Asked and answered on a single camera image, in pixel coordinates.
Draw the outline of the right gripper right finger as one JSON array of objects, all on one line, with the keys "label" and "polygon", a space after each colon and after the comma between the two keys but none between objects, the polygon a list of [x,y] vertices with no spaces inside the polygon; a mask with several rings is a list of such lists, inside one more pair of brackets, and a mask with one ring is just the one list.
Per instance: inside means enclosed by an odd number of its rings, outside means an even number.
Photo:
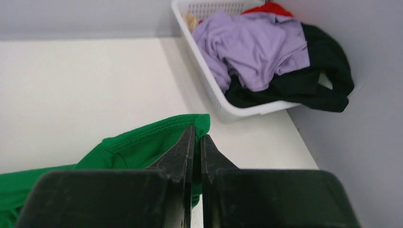
[{"label": "right gripper right finger", "polygon": [[358,228],[340,180],[322,170],[241,169],[200,142],[206,228]]}]

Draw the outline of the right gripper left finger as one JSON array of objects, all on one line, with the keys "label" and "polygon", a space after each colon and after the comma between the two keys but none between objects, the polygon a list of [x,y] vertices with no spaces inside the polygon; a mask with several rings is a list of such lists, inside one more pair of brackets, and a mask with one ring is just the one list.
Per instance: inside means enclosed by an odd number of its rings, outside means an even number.
[{"label": "right gripper left finger", "polygon": [[145,169],[60,170],[35,184],[18,228],[188,228],[195,128]]}]

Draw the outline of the green t shirt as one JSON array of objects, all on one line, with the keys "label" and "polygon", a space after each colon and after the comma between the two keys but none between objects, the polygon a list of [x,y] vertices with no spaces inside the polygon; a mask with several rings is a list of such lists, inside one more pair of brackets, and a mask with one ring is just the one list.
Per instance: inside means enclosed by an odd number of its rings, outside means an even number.
[{"label": "green t shirt", "polygon": [[200,139],[209,132],[209,114],[172,116],[115,137],[105,138],[76,164],[1,174],[0,226],[15,226],[30,190],[42,175],[50,171],[71,169],[144,169],[170,149],[190,125],[195,128],[192,177],[192,206],[195,207],[202,194]]}]

